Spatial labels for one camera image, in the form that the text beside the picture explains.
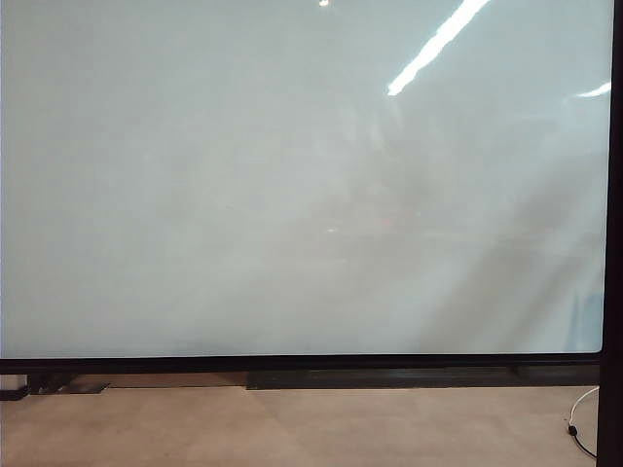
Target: power cord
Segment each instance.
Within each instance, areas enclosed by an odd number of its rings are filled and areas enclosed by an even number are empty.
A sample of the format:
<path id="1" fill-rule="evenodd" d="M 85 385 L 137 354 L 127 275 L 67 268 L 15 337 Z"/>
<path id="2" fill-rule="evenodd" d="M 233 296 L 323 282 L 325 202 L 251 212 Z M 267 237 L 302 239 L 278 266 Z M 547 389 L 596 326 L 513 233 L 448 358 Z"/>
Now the power cord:
<path id="1" fill-rule="evenodd" d="M 571 408 L 570 417 L 568 418 L 568 428 L 567 428 L 568 433 L 571 435 L 571 437 L 573 438 L 573 440 L 575 441 L 577 446 L 580 449 L 582 449 L 582 451 L 584 451 L 584 453 L 586 455 L 589 455 L 589 456 L 591 456 L 594 459 L 597 459 L 597 455 L 595 453 L 593 453 L 591 450 L 589 450 L 588 448 L 586 448 L 582 444 L 582 442 L 579 440 L 579 438 L 578 438 L 577 427 L 573 424 L 573 416 L 575 415 L 575 409 L 577 409 L 577 406 L 579 406 L 580 402 L 582 402 L 588 396 L 590 396 L 591 394 L 593 394 L 594 392 L 597 392 L 599 390 L 600 390 L 599 387 L 594 387 L 590 391 L 588 391 L 588 392 L 584 393 L 582 396 L 580 396 L 580 398 L 577 401 L 575 401 L 575 404 L 573 404 L 573 407 Z"/>

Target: glossy screen surface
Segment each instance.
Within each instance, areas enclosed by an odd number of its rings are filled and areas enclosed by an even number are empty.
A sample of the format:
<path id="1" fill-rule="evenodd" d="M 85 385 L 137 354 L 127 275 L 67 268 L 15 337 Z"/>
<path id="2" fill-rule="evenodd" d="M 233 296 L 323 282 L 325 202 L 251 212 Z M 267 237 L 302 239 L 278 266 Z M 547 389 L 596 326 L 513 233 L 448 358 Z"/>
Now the glossy screen surface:
<path id="1" fill-rule="evenodd" d="M 4 0 L 2 356 L 601 348 L 611 0 Z"/>

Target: black metal stand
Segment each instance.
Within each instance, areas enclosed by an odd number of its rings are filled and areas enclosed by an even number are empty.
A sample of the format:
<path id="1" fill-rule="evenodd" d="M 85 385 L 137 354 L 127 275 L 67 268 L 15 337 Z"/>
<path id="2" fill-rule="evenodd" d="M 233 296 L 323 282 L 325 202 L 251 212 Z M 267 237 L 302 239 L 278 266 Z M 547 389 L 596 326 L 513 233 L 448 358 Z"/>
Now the black metal stand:
<path id="1" fill-rule="evenodd" d="M 623 465 L 623 0 L 615 0 L 597 465 Z"/>
<path id="2" fill-rule="evenodd" d="M 19 401 L 28 395 L 28 386 L 20 389 L 1 389 L 0 401 Z"/>

